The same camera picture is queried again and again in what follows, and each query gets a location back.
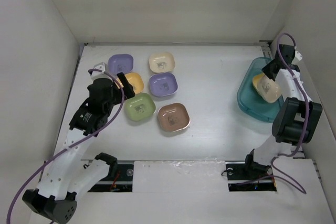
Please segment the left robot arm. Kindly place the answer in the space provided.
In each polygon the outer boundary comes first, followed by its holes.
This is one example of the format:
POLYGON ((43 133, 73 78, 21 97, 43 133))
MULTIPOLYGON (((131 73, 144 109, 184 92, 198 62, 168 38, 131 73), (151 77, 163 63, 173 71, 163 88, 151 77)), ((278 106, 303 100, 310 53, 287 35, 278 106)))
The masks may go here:
POLYGON ((63 149, 47 162, 50 168, 37 187, 26 190, 22 197, 33 212, 52 223, 68 223, 79 199, 98 181, 112 180, 118 172, 117 158, 100 153, 81 174, 76 174, 88 147, 116 118, 111 115, 113 107, 123 106, 125 100, 135 96, 124 73, 116 77, 100 73, 103 77, 87 87, 89 96, 69 123, 63 149))

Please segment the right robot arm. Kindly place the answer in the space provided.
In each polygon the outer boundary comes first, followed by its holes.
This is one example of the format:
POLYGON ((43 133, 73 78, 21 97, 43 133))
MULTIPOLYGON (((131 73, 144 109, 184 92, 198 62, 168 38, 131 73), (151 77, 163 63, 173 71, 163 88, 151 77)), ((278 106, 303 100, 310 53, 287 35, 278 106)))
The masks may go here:
POLYGON ((271 136, 245 158, 243 173, 250 180, 269 175, 276 158, 288 157, 292 146, 299 149, 313 137, 322 105, 313 102, 303 87, 298 67, 301 60, 295 46, 279 45, 274 60, 262 69, 258 90, 268 95, 270 85, 276 84, 284 103, 273 121, 271 136))

